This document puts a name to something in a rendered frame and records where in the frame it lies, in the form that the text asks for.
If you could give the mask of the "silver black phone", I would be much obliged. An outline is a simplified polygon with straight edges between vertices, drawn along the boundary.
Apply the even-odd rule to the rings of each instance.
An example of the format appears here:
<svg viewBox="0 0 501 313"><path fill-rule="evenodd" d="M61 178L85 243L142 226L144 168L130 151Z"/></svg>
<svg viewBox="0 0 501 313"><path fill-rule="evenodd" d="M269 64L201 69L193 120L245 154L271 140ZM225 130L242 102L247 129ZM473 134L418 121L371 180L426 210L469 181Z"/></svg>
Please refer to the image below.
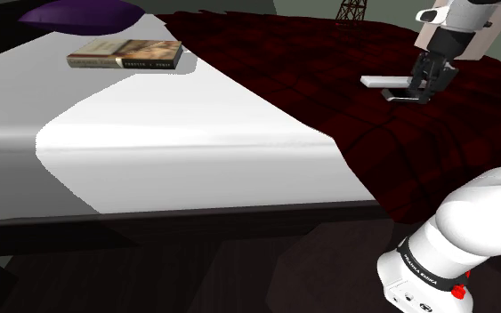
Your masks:
<svg viewBox="0 0 501 313"><path fill-rule="evenodd" d="M392 102L409 102L425 104L426 98L418 90L411 91L409 89L387 88L382 90L382 95L387 101Z"/></svg>

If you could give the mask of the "dark red quilted blanket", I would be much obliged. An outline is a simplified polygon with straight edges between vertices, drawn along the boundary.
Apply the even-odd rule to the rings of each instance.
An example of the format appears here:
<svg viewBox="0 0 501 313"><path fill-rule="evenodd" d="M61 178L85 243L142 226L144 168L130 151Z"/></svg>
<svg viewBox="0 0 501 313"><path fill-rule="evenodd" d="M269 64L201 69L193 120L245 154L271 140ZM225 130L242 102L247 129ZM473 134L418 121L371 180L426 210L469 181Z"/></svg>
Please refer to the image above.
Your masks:
<svg viewBox="0 0 501 313"><path fill-rule="evenodd" d="M501 61L457 62L424 104L394 103L364 75L406 75L412 30L364 21L245 12L175 12L166 28L200 59L290 116L331 136L347 165L398 222L424 221L442 199L501 166Z"/></svg>

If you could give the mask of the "white flat remote control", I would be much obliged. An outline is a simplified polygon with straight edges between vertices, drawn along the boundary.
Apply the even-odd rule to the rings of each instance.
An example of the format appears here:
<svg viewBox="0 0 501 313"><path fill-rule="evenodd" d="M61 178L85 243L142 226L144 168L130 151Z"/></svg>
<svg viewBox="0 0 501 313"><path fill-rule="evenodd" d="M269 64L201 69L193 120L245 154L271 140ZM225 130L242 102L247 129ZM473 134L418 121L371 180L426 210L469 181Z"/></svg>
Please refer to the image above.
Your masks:
<svg viewBox="0 0 501 313"><path fill-rule="evenodd" d="M407 89L412 81L411 76L361 76L360 81L367 88Z"/></svg>

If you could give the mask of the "dark lattice tower figure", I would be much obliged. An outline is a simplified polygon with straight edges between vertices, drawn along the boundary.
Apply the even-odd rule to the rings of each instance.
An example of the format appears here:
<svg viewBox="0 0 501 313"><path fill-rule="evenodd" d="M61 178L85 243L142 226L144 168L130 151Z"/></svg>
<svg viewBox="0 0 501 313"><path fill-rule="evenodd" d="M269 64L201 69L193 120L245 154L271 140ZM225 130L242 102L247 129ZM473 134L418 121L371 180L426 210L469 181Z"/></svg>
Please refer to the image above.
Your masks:
<svg viewBox="0 0 501 313"><path fill-rule="evenodd" d="M368 0L342 0L335 18L337 20L364 20Z"/></svg>

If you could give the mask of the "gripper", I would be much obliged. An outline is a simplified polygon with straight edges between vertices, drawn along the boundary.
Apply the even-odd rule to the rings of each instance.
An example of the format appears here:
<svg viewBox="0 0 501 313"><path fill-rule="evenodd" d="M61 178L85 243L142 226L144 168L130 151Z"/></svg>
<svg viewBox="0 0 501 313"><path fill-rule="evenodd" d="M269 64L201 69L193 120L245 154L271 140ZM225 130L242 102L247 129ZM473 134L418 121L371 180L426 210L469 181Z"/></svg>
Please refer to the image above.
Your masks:
<svg viewBox="0 0 501 313"><path fill-rule="evenodd" d="M412 80L407 92L414 103L426 104L432 97L430 80L432 68L443 68L431 80L431 90L442 92L457 75L457 68L450 65L454 59L462 55L472 42L475 32L461 32L437 27L428 36L420 34L417 40L426 44L416 59L412 69Z"/></svg>

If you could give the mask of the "white bed with dark frame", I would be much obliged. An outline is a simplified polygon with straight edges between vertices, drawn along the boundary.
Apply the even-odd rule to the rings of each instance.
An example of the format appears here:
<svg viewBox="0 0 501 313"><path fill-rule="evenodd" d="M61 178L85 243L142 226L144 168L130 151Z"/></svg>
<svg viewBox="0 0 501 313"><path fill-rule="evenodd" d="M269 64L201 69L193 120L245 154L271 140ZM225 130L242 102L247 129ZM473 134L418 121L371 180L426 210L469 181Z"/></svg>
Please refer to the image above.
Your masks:
<svg viewBox="0 0 501 313"><path fill-rule="evenodd" d="M80 69L81 36L0 53L0 256L121 246L122 225L232 232L384 217L335 141L191 52Z"/></svg>

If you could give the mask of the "purple pillow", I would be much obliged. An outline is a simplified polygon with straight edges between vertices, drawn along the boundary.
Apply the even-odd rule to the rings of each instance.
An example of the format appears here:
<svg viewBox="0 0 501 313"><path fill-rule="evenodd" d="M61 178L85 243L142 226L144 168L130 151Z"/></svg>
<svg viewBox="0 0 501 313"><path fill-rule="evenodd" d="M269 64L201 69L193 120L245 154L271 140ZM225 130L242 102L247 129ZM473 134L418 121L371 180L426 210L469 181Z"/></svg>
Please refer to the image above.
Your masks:
<svg viewBox="0 0 501 313"><path fill-rule="evenodd" d="M100 36L127 29L144 14L123 0L56 0L26 12L19 22L63 34Z"/></svg>

